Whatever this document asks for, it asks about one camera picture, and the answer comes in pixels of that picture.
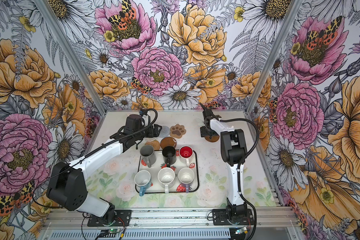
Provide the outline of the black mug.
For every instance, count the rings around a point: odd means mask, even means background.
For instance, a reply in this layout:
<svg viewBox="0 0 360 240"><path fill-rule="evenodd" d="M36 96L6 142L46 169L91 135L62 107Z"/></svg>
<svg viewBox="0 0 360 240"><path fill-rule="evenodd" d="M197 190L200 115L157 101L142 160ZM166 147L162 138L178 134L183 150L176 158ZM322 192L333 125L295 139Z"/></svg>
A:
<svg viewBox="0 0 360 240"><path fill-rule="evenodd" d="M176 162L176 149L167 146L162 150L162 156L167 168L170 168Z"/></svg>

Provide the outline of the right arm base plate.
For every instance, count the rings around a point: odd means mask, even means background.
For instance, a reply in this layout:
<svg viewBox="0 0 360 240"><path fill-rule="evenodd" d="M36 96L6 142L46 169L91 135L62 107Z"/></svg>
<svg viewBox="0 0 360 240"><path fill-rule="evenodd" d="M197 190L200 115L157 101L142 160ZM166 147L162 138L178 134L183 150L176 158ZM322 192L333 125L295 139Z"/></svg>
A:
<svg viewBox="0 0 360 240"><path fill-rule="evenodd" d="M251 209L239 215L229 213L226 209L213 209L212 221L215 226L254 226L254 214Z"/></svg>

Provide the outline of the white speckled mug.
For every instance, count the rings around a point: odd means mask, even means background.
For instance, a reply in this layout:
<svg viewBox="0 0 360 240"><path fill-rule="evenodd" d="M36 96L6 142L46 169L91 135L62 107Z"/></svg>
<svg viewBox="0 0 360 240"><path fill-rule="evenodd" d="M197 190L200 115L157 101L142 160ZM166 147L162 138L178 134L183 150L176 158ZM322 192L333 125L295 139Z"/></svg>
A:
<svg viewBox="0 0 360 240"><path fill-rule="evenodd" d="M157 179L166 194L169 194L170 189L174 186L175 178L175 172L171 168L163 168L158 172Z"/></svg>

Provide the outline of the left aluminium corner post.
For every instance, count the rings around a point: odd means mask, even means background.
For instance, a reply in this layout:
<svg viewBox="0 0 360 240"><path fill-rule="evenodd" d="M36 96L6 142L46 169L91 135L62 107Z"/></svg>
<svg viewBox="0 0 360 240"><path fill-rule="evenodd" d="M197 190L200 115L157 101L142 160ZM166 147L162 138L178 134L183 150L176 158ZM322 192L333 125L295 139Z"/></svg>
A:
<svg viewBox="0 0 360 240"><path fill-rule="evenodd" d="M69 38L65 34L65 30L58 22L58 19L55 16L48 1L35 1L35 5L37 6L38 10L46 20L48 25L50 26L53 35L56 37L56 40L58 41L62 50L65 52L66 56L68 57L76 74L80 77L81 81L83 82L83 85L85 86L94 104L96 105L100 115L105 116L107 110L102 100L100 99L99 95L97 94L96 90L94 89L94 86L90 81L87 72L85 71L82 63L80 62L77 54L75 53L72 45L70 44Z"/></svg>

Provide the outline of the cork paw print coaster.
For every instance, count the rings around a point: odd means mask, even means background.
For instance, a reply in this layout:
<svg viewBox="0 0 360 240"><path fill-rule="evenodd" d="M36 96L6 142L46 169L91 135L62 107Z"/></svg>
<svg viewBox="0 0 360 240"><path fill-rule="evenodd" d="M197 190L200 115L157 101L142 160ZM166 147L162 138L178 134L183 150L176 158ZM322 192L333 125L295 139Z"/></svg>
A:
<svg viewBox="0 0 360 240"><path fill-rule="evenodd" d="M175 126L170 127L170 136L176 139L181 139L187 130L185 129L184 125L176 124Z"/></svg>

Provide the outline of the white mug red inside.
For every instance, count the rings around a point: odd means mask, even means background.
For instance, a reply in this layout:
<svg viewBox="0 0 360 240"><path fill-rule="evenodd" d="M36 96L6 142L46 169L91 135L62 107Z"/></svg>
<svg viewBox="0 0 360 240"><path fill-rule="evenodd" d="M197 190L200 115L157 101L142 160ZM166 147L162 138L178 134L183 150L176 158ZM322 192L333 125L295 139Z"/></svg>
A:
<svg viewBox="0 0 360 240"><path fill-rule="evenodd" d="M193 155L194 151L190 146L183 146L179 149L180 160L187 167L190 167Z"/></svg>

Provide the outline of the rattan wicker round coaster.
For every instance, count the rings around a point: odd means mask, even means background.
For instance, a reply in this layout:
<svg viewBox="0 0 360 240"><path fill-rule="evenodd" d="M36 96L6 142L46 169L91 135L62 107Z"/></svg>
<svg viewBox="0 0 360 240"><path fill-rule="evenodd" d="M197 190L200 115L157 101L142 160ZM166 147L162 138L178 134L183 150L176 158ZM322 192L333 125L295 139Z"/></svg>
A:
<svg viewBox="0 0 360 240"><path fill-rule="evenodd" d="M146 142L145 145L146 146L152 146L155 151L159 151L160 148L161 148L160 142L157 141L157 140L154 140L154 141L151 141L151 142Z"/></svg>

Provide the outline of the grey-blue woven round coaster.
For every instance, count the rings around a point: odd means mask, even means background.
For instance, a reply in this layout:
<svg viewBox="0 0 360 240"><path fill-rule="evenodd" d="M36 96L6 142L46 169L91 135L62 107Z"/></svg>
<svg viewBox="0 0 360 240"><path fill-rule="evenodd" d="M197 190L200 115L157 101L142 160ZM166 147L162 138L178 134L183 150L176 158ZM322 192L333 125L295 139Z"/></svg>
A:
<svg viewBox="0 0 360 240"><path fill-rule="evenodd" d="M170 135L170 128L168 126L163 126L160 131L159 137L165 138L168 137L169 135Z"/></svg>

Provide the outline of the blue floral mug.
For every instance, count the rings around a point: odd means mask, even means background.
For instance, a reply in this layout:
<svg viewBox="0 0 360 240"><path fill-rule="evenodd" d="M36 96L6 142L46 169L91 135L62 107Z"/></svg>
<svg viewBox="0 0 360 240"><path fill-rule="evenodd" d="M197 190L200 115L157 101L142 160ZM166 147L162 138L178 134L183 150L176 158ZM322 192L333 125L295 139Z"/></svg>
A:
<svg viewBox="0 0 360 240"><path fill-rule="evenodd" d="M139 196L145 195L146 191L151 187L151 174L147 170L137 172L134 177L134 183Z"/></svg>

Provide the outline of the right aluminium corner post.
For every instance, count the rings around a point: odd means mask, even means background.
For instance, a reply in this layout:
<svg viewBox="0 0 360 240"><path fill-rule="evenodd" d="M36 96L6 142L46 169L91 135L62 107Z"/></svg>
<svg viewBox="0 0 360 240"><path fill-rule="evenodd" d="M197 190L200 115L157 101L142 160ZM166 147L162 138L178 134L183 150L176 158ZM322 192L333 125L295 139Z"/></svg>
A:
<svg viewBox="0 0 360 240"><path fill-rule="evenodd" d="M289 10L287 11L286 17L284 19L284 22L281 25L281 29L275 38L274 44L267 57L265 65L261 71L258 84L254 88L254 92L250 98L250 102L248 103L247 114L249 114L253 110L255 104L257 103L260 93L264 85L266 84L271 68L278 56L278 52L280 51L282 44L284 43L287 37L287 34L289 33L290 29L293 27L294 20L297 17L302 4L303 4L302 0L294 0L291 2Z"/></svg>

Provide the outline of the aluminium corner post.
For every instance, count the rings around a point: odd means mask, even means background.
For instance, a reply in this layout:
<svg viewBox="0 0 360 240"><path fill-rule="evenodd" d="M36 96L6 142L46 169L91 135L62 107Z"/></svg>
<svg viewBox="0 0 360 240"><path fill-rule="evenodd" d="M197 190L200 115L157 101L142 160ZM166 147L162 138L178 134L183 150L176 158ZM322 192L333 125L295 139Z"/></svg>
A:
<svg viewBox="0 0 360 240"><path fill-rule="evenodd" d="M281 25L281 29L275 38L274 44L267 57L265 65L261 71L258 84L254 88L254 92L250 98L250 102L248 103L247 114L249 114L253 110L255 104L257 103L260 93L264 85L266 84L271 68L278 56L278 52L280 51L282 44L284 43L287 37L287 34L289 33L290 29L293 27L294 20L297 17L302 4L303 4L302 0L294 0L291 2L289 10L287 11L286 17L284 19L284 22Z"/></svg>
<svg viewBox="0 0 360 240"><path fill-rule="evenodd" d="M58 41L62 50L65 52L66 56L68 57L76 74L80 77L81 81L83 82L83 85L85 86L94 104L96 105L100 115L105 116L107 110L102 100L100 99L99 95L97 94L96 90L94 89L94 86L90 81L87 72L85 71L82 63L80 62L77 54L75 53L72 45L70 44L69 38L65 34L65 30L58 22L58 19L55 16L48 1L35 1L35 5L37 6L38 10L46 20L48 25L50 26L53 35L56 37L56 40Z"/></svg>

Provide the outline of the aluminium front rail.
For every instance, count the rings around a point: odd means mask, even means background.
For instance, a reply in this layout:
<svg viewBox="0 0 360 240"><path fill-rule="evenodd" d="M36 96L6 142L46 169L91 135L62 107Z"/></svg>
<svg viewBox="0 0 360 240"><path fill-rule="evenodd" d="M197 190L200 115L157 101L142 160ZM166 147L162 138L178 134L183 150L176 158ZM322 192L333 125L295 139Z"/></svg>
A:
<svg viewBox="0 0 360 240"><path fill-rule="evenodd" d="M224 209L180 208L116 210L116 219L106 223L97 217L84 218L82 213L66 210L53 210L44 223L44 229L106 229L128 227L138 229L159 228L201 228L201 227L240 227L289 228L297 227L298 220L290 207L257 207L257 213L248 213L246 218L229 220Z"/></svg>

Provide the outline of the plain brown wooden round coaster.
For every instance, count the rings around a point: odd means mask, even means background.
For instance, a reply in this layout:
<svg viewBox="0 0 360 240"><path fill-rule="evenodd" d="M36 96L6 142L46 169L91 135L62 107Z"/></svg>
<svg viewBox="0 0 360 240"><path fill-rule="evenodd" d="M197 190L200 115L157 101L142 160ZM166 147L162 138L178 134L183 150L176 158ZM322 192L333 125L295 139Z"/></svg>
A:
<svg viewBox="0 0 360 240"><path fill-rule="evenodd" d="M210 143L215 143L215 142L219 141L220 136L205 136L204 138L206 141L208 141Z"/></svg>

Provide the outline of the scratched brown wooden round coaster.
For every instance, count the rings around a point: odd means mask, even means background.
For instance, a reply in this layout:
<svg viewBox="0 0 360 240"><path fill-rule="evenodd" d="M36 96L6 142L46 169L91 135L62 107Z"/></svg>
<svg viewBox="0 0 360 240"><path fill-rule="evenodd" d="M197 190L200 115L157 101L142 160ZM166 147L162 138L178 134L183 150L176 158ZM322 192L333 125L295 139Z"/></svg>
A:
<svg viewBox="0 0 360 240"><path fill-rule="evenodd" d="M176 148L177 141L173 137L165 137L160 142L160 147L164 149L165 147L173 147Z"/></svg>

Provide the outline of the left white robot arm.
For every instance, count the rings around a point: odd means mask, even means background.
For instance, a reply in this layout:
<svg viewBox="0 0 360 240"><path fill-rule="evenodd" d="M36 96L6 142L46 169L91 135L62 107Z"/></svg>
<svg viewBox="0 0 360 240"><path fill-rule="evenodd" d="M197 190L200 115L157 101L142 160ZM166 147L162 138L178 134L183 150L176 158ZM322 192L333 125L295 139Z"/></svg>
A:
<svg viewBox="0 0 360 240"><path fill-rule="evenodd" d="M85 181L111 159L138 146L145 138L158 137L162 127L149 116L154 109L129 115L125 126L95 150L70 163L57 163L52 168L46 195L68 211L79 211L96 216L107 225L116 219L115 206L89 194Z"/></svg>

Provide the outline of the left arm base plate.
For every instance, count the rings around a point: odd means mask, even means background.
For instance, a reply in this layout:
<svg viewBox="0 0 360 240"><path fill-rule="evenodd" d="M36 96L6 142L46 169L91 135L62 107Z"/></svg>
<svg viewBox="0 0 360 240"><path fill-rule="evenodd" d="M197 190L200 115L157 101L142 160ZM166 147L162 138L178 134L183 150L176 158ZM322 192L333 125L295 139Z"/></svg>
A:
<svg viewBox="0 0 360 240"><path fill-rule="evenodd" d="M91 215L88 227L128 227L131 220L132 210L113 210L106 213L104 217Z"/></svg>

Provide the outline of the grey mug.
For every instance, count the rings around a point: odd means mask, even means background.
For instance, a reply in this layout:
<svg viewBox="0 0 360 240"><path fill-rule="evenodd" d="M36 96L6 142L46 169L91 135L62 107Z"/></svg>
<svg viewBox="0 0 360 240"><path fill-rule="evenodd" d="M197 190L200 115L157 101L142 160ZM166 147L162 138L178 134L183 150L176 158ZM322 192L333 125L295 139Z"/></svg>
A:
<svg viewBox="0 0 360 240"><path fill-rule="evenodd" d="M151 145L145 145L140 149L141 159L145 162L148 168L151 168L156 163L156 155L154 147Z"/></svg>

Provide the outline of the multicolour woven round coaster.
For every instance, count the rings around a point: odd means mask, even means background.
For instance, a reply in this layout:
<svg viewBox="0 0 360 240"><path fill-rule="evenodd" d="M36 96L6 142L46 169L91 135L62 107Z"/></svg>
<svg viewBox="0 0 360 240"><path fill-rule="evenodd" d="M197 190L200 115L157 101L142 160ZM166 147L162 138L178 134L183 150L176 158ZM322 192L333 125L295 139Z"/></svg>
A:
<svg viewBox="0 0 360 240"><path fill-rule="evenodd" d="M145 140L146 142L153 142L153 141L155 141L156 139L157 139L157 137L144 138L144 140Z"/></svg>

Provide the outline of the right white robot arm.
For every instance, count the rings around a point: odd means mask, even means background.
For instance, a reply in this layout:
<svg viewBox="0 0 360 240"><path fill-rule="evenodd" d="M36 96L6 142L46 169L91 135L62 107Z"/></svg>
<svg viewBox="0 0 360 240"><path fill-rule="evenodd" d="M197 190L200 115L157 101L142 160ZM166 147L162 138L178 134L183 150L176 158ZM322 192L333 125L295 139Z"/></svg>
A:
<svg viewBox="0 0 360 240"><path fill-rule="evenodd" d="M244 131L229 126L228 123L243 121L247 119L236 118L230 120L222 120L213 111L203 104L204 126L201 127L201 137L212 139L216 136L220 137L221 156L228 166L229 183L227 211L234 215L248 209L248 205L242 196L240 177L241 177L241 161L246 158L248 153Z"/></svg>

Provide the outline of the white strawberry serving tray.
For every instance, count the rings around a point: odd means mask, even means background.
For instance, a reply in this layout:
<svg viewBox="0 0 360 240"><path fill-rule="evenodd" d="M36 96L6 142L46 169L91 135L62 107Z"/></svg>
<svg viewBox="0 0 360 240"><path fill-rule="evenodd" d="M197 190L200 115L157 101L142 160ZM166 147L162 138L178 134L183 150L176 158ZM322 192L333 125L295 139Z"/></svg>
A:
<svg viewBox="0 0 360 240"><path fill-rule="evenodd" d="M140 196L147 194L194 193L200 187L198 155L193 151L189 159L176 154L176 161L169 167L162 151L156 151L156 162L150 167L140 156L135 190Z"/></svg>

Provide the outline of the white lilac handled mug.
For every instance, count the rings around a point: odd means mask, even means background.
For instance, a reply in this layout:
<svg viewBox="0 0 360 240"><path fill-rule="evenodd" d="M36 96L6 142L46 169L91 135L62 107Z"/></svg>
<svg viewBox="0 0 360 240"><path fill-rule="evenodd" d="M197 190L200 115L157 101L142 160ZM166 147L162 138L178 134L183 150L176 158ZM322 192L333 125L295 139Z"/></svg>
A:
<svg viewBox="0 0 360 240"><path fill-rule="evenodd" d="M191 184L195 179L195 173L190 168L182 168L178 173L178 179L181 182L181 186L185 188L185 192L189 193Z"/></svg>

